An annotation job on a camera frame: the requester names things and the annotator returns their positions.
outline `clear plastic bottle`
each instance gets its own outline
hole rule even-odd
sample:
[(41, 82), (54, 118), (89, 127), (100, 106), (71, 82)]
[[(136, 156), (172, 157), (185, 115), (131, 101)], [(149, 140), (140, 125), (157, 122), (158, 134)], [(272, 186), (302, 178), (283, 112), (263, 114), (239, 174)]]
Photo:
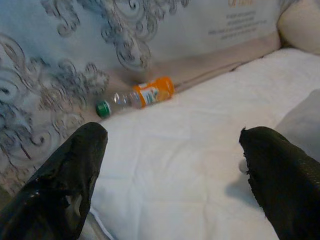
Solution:
[(102, 118), (126, 108), (140, 109), (172, 97), (175, 87), (167, 76), (156, 81), (134, 86), (128, 92), (116, 92), (110, 99), (96, 105), (96, 112)]

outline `white pillow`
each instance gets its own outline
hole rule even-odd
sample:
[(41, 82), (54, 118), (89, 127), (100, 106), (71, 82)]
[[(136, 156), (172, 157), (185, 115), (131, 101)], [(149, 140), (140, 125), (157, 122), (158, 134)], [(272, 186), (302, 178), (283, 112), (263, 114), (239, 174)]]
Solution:
[(278, 29), (293, 47), (320, 55), (320, 0), (300, 0), (281, 15)]

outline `orange juice bottle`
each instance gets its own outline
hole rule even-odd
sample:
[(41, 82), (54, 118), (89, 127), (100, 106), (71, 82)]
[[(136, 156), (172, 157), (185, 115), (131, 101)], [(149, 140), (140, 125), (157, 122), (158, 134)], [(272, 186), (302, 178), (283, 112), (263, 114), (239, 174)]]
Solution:
[(115, 93), (109, 100), (96, 105), (96, 112), (100, 117), (108, 117), (119, 109), (133, 107), (144, 108), (148, 105), (170, 99), (175, 93), (175, 87), (168, 76), (144, 83), (132, 88), (132, 91)]

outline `bed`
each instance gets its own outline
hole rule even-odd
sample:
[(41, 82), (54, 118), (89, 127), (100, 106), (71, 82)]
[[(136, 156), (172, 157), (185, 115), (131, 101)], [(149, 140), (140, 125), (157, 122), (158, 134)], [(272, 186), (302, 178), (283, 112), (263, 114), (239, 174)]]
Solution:
[[(276, 240), (239, 171), (242, 128), (274, 128), (320, 88), (320, 57), (286, 48), (170, 101), (101, 122), (108, 145), (91, 200), (117, 240)], [(82, 239), (98, 239), (89, 219)]]

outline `orange label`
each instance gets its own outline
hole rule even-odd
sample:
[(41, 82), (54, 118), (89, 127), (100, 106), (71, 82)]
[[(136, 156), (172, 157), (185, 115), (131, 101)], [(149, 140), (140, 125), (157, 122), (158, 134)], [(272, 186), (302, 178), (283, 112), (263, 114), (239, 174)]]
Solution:
[(141, 100), (142, 107), (165, 101), (175, 93), (175, 87), (168, 76), (160, 77), (156, 81), (133, 87)]

